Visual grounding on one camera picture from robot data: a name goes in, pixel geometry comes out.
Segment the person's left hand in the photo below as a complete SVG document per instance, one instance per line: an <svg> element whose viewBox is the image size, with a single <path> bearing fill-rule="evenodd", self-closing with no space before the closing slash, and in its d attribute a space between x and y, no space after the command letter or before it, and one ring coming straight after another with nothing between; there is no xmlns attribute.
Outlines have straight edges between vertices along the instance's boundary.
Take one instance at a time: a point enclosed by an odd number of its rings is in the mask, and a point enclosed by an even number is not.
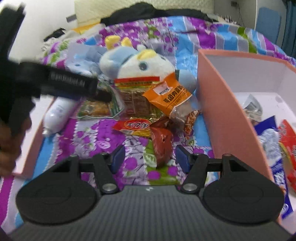
<svg viewBox="0 0 296 241"><path fill-rule="evenodd" d="M21 131L13 137L10 128L1 121L1 177L9 176L15 168L16 160L22 153L21 145L31 125L31 118L28 117Z"/></svg>

